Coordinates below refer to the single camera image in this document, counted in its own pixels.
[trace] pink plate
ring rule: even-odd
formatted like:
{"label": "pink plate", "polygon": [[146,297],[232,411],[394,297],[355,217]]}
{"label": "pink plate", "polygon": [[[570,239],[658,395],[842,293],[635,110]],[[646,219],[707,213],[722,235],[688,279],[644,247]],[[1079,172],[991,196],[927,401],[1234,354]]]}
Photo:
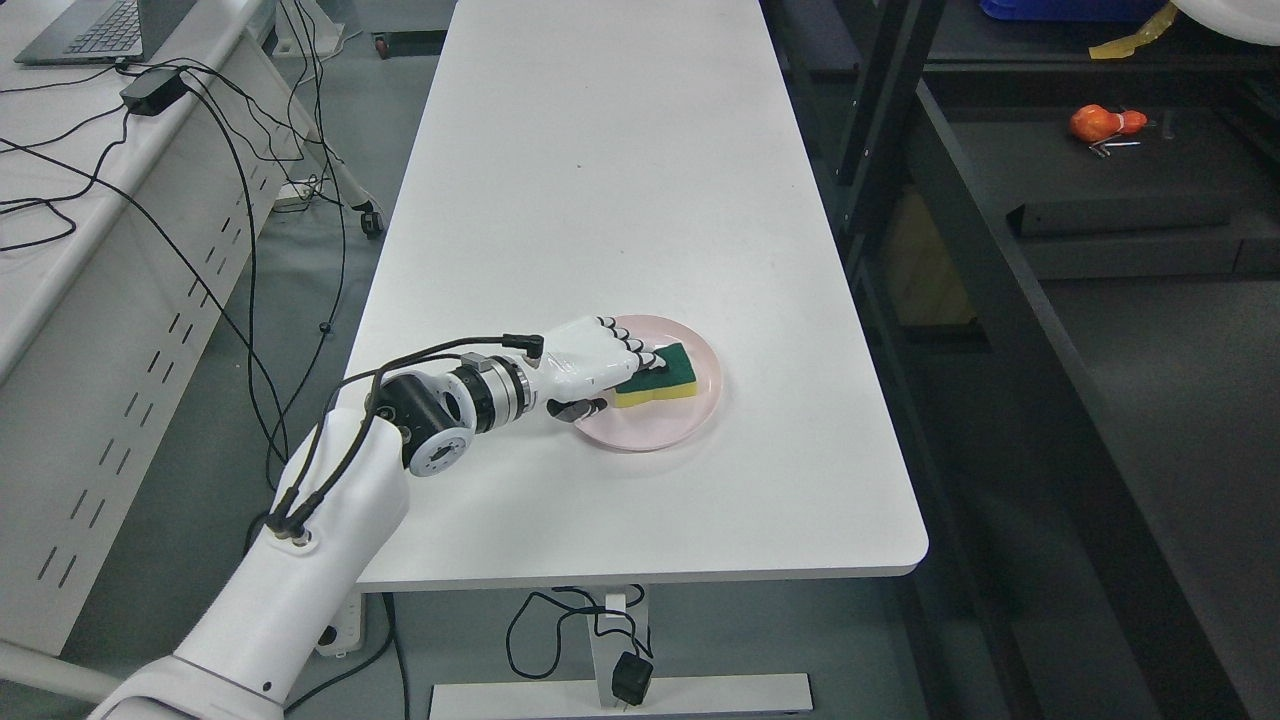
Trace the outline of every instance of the pink plate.
{"label": "pink plate", "polygon": [[666,347],[682,342],[698,375],[698,395],[680,400],[650,400],[632,407],[614,407],[613,391],[604,395],[609,407],[579,420],[577,429],[588,437],[618,450],[644,452],[676,445],[694,434],[719,402],[722,378],[719,359],[710,345],[694,331],[657,315],[620,315],[618,325],[653,345]]}

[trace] blue box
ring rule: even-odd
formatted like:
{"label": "blue box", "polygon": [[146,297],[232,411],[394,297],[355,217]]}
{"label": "blue box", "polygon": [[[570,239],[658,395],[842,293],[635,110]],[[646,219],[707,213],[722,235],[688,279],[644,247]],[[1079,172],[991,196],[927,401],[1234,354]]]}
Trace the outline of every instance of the blue box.
{"label": "blue box", "polygon": [[1166,0],[982,0],[997,20],[1146,22]]}

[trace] gray floor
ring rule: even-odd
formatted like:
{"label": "gray floor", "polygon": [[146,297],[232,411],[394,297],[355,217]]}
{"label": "gray floor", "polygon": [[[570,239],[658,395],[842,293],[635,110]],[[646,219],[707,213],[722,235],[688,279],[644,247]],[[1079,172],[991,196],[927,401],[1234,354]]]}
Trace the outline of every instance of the gray floor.
{"label": "gray floor", "polygon": [[[349,5],[332,12],[335,19],[351,23],[348,29],[360,27]],[[329,137],[361,182],[390,210],[435,58],[380,61],[369,37],[360,36],[326,67],[323,96]],[[296,77],[300,68],[282,64],[282,69],[285,77]],[[259,242],[260,352],[285,395],[306,368],[319,337],[317,324],[325,319],[337,287],[342,247],[337,218],[328,206],[273,215]],[[356,219],[347,215],[347,272],[334,333],[291,413],[293,445],[340,377],[378,260],[378,243],[355,229]],[[246,311],[246,287],[242,278],[230,304],[241,316]],[[65,660],[123,676],[180,642],[234,569],[247,523],[270,498],[264,450],[247,397],[244,351],[221,325],[90,596],[63,655]],[[887,583],[655,588],[652,612],[657,673],[808,671],[815,719],[925,717]],[[413,717],[426,716],[433,684],[516,679],[507,669],[503,633],[522,598],[524,592],[517,591],[397,596]],[[370,607],[369,644],[376,646],[385,621],[379,603]],[[541,618],[544,624],[531,623],[518,638],[517,653],[530,664],[549,657],[552,651],[550,620]],[[566,635],[564,660],[556,678],[590,676],[585,621],[571,623]],[[343,660],[314,656],[294,694],[351,667],[367,652]],[[0,684],[0,716],[5,719],[81,717],[87,710],[76,701]],[[394,657],[388,653],[292,717],[399,714],[399,678]]]}

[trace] white desk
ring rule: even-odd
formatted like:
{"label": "white desk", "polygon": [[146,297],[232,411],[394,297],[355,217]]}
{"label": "white desk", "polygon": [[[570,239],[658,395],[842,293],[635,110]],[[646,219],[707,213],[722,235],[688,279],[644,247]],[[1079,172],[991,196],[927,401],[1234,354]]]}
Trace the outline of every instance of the white desk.
{"label": "white desk", "polygon": [[602,450],[541,410],[483,436],[413,480],[358,589],[919,562],[928,539],[758,4],[460,3],[348,372],[630,313],[716,348],[712,420],[653,454]]}
{"label": "white desk", "polygon": [[[10,61],[68,1],[0,5],[0,87],[100,69]],[[283,79],[242,38],[260,3],[197,3],[152,61],[202,60],[283,117]],[[111,72],[83,85],[0,95],[0,137],[56,136],[119,105],[128,82]],[[265,154],[243,101],[225,88],[214,96]],[[92,169],[102,147],[119,138],[120,123],[120,114],[96,120],[41,151]],[[273,142],[280,152],[293,147],[283,128]],[[237,143],[261,228],[283,176]],[[248,222],[230,154],[205,109],[186,97],[159,117],[131,118],[128,142],[111,151],[102,177],[159,219],[225,301],[248,255]],[[0,155],[0,197],[56,196],[83,184],[23,152]],[[49,655],[61,651],[218,322],[215,304],[177,254],[118,195],[95,187],[60,209],[79,224],[73,236],[0,254],[0,641]],[[45,210],[6,215],[0,245],[61,227]]]}

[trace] black power adapter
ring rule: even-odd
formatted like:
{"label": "black power adapter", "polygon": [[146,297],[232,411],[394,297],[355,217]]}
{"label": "black power adapter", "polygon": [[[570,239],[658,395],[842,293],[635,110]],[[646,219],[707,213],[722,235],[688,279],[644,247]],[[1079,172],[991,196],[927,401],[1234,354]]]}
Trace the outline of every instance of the black power adapter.
{"label": "black power adapter", "polygon": [[189,88],[173,68],[151,68],[120,91],[120,100],[133,115],[159,115]]}
{"label": "black power adapter", "polygon": [[627,705],[640,705],[649,692],[653,664],[634,652],[623,652],[613,666],[613,697]]}

